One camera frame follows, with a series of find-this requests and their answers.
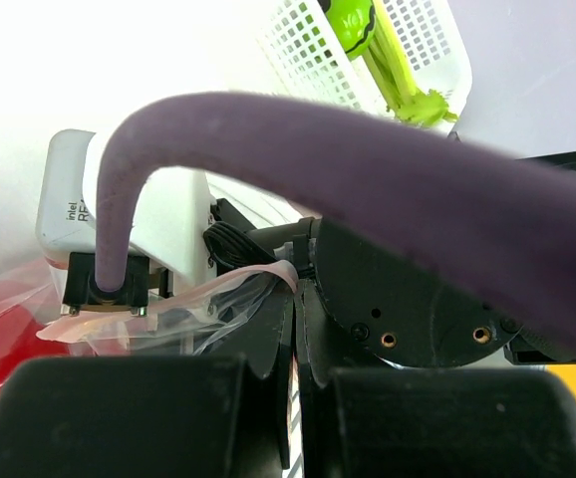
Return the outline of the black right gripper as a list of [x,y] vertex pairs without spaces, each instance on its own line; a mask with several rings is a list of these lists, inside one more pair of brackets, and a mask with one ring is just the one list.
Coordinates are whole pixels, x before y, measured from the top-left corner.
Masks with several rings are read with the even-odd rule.
[[225,199],[214,218],[291,261],[328,321],[374,355],[404,367],[458,367],[503,350],[521,327],[410,261],[328,218],[255,227]]

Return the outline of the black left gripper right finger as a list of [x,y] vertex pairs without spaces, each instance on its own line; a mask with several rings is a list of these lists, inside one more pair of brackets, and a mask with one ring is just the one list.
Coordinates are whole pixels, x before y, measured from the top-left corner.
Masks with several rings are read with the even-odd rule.
[[398,369],[295,296],[307,477],[576,477],[576,400],[529,368]]

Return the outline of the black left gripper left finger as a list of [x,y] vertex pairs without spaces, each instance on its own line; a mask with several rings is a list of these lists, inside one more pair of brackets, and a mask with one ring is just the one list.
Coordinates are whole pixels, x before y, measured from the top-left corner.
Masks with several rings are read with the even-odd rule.
[[293,297],[198,356],[40,358],[0,394],[0,477],[279,477]]

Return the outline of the pale green toy celery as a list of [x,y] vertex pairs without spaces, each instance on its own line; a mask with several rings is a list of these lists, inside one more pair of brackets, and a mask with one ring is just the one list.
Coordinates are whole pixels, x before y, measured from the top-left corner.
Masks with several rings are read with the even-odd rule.
[[392,25],[383,1],[373,1],[376,10],[375,35],[362,57],[366,63],[387,111],[402,123],[430,128],[442,121],[456,123],[441,93],[421,90],[413,77],[400,37]]

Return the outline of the green toy pepper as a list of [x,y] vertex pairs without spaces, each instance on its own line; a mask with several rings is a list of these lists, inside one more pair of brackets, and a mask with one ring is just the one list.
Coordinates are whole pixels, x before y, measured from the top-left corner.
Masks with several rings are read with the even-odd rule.
[[375,35],[376,10],[372,0],[319,0],[344,53],[359,58]]

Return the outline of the clear polka dot zip bag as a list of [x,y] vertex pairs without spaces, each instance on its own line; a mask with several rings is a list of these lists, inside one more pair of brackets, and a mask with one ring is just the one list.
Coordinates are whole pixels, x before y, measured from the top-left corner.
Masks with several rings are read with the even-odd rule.
[[[50,268],[43,260],[0,275],[0,283],[5,281],[28,289],[51,286],[57,296]],[[202,353],[245,324],[276,285],[296,289],[297,273],[289,262],[244,267],[175,297],[151,298],[146,313],[140,316],[129,312],[61,316],[59,312],[37,337],[66,345],[68,357],[94,357],[127,355],[202,332],[208,337],[195,349]]]

